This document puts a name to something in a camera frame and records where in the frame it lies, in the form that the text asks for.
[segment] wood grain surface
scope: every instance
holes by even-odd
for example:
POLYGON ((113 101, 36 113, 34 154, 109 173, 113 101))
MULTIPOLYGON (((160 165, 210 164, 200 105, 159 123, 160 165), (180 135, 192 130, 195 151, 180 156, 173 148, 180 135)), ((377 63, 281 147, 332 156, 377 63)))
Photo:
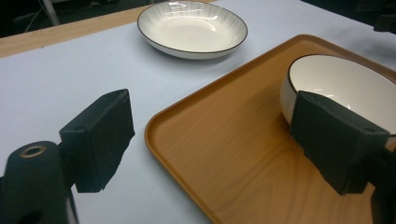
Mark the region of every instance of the wood grain surface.
POLYGON ((300 35, 151 119, 146 142, 215 223, 372 223, 370 197, 338 195, 290 138, 279 104, 290 64, 337 55, 396 80, 394 71, 300 35))
MULTIPOLYGON (((200 0, 200 2, 210 3, 213 0, 200 0)), ((147 7, 149 6, 132 8, 101 17, 0 38, 0 58, 135 22, 140 13, 147 7)))

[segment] tray rim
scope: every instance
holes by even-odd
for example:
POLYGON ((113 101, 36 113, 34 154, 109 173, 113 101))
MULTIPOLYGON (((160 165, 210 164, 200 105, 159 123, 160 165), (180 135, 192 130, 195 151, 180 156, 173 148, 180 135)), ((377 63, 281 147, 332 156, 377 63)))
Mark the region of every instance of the tray rim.
POLYGON ((202 199, 200 199, 198 195, 196 195, 196 193, 191 189, 191 187, 188 185, 188 183, 186 183, 185 180, 183 180, 182 176, 179 176, 177 174, 177 171, 172 167, 172 165, 161 156, 161 153, 159 153, 157 151, 157 149, 155 148, 155 146, 149 141, 150 136, 151 136, 150 129, 152 128, 152 125, 154 124, 154 122, 156 122, 156 119, 160 118, 168 110, 170 110, 174 107, 182 107, 182 108, 188 107, 188 105, 192 104, 192 103, 190 103, 190 101, 193 101, 191 99, 191 97, 192 98, 199 97, 199 98, 205 99, 205 97, 201 97, 201 94, 204 94, 206 91, 211 92, 211 89, 214 89, 214 88, 218 89, 219 88, 218 85, 226 79, 238 78, 239 70, 242 70, 243 68, 245 68, 247 66, 250 66, 251 64, 255 63, 256 61, 262 60, 262 58, 271 57, 271 55, 276 54, 276 52, 279 49, 285 48, 285 46, 287 46, 287 45, 294 44, 294 42, 300 42, 300 41, 320 42, 321 46, 336 48, 338 50, 337 52, 340 55, 342 55, 343 57, 345 57, 346 59, 350 59, 356 63, 365 62, 366 64, 368 64, 365 66, 368 66, 369 68, 376 71, 383 77, 389 79, 391 82, 393 82, 396 85, 396 72, 387 68, 386 66, 384 66, 380 63, 373 62, 367 58, 360 56, 359 54, 356 54, 348 49, 344 49, 340 46, 337 46, 334 43, 327 41, 323 38, 320 38, 318 36, 301 34, 301 35, 296 35, 295 37, 292 37, 291 39, 264 52, 262 55, 259 55, 258 57, 252 59, 251 61, 235 68, 233 71, 229 72, 228 74, 224 75, 223 77, 216 79, 215 81, 207 84, 206 86, 202 87, 198 91, 195 91, 195 92, 187 95, 186 97, 180 99, 179 101, 175 102, 174 104, 169 105, 165 109, 163 109, 160 112, 158 112, 157 114, 155 114, 148 121, 148 124, 146 125, 146 129, 145 129, 145 142, 146 142, 148 149, 151 151, 151 153, 154 155, 154 157, 160 162, 160 164, 168 172, 168 174, 170 174, 176 180, 176 182, 184 189, 184 191, 192 198, 192 200, 195 202, 195 204, 209 217, 209 219, 211 219, 211 221, 213 221, 215 223, 219 223, 219 218, 217 217, 217 215, 210 211, 210 209, 207 207, 205 202, 202 201, 202 199))

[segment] white surface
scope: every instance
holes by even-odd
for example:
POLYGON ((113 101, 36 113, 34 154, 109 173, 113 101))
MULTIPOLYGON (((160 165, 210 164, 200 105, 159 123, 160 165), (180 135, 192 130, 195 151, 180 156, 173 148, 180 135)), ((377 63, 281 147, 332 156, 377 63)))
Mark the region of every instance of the white surface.
POLYGON ((156 49, 194 60, 233 52, 246 38, 245 23, 229 10, 199 2, 163 2, 146 9, 137 27, 156 49))
POLYGON ((329 97, 396 135, 396 85, 361 64, 327 55, 310 55, 295 61, 280 92, 288 123, 297 91, 329 97))
POLYGON ((136 136, 104 191, 77 194, 82 224, 208 223, 146 147, 149 119, 236 67, 299 35, 311 34, 396 70, 396 35, 298 0, 223 0, 249 29, 234 53, 189 61, 163 54, 136 23, 0 59, 0 173, 18 147, 49 140, 110 91, 130 91, 136 136))

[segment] shallow bowl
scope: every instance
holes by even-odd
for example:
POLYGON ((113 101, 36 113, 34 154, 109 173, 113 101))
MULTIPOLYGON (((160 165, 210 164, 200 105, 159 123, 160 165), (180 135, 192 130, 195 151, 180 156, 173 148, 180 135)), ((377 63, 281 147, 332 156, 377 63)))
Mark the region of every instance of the shallow bowl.
POLYGON ((334 56, 309 55, 296 60, 280 91, 281 109, 288 123, 297 91, 324 95, 349 108, 389 131, 387 147, 396 147, 396 85, 377 72, 334 56))
POLYGON ((193 60, 229 54, 248 35, 245 23, 231 11, 191 1, 149 7, 139 15, 137 26, 154 48, 193 60))

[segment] white plate with dark rim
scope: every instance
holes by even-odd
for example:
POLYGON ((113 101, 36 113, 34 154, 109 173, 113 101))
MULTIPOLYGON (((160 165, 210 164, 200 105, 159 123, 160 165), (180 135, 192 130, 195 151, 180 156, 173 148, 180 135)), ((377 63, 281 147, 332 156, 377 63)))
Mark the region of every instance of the white plate with dark rim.
POLYGON ((396 147, 396 85, 359 63, 329 55, 308 55, 294 61, 286 74, 280 104, 288 123, 297 91, 327 96, 390 132, 396 147))
POLYGON ((154 48, 192 60, 227 55, 248 35, 244 21, 231 11, 192 1, 149 7, 139 15, 137 26, 154 48))

